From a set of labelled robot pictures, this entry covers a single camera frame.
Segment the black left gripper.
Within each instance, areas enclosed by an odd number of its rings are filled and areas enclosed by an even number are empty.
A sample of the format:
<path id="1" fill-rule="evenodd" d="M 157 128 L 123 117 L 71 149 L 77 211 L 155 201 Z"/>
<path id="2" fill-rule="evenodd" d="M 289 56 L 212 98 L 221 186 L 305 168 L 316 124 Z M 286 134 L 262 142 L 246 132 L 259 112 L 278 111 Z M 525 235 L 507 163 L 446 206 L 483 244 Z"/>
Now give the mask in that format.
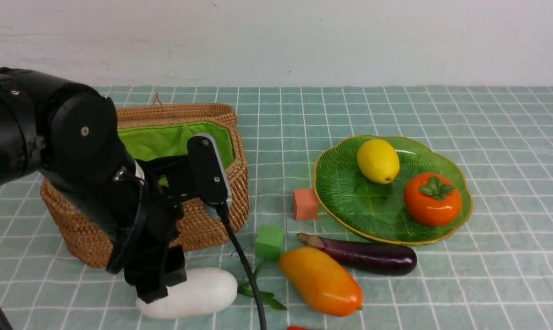
<path id="1" fill-rule="evenodd" d="M 124 279 L 149 304 L 187 280 L 183 248 L 170 244 L 179 236 L 176 224 L 184 217 L 182 202 L 194 196 L 194 184 L 186 158 L 137 159 L 131 178 L 146 189 L 147 215 L 137 247 L 124 267 Z"/>

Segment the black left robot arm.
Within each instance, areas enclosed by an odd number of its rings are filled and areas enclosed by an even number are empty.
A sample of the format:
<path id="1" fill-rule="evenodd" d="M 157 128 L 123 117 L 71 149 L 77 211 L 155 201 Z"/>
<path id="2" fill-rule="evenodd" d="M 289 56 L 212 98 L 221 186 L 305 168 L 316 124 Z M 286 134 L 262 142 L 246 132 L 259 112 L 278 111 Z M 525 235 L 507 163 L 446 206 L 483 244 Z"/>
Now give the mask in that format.
<path id="1" fill-rule="evenodd" d="M 0 185 L 40 172 L 113 244 L 106 270 L 124 272 L 153 303 L 186 280 L 170 247 L 191 193 L 186 156 L 134 159 L 117 132 L 113 101 L 93 88 L 24 69 L 0 69 Z"/>

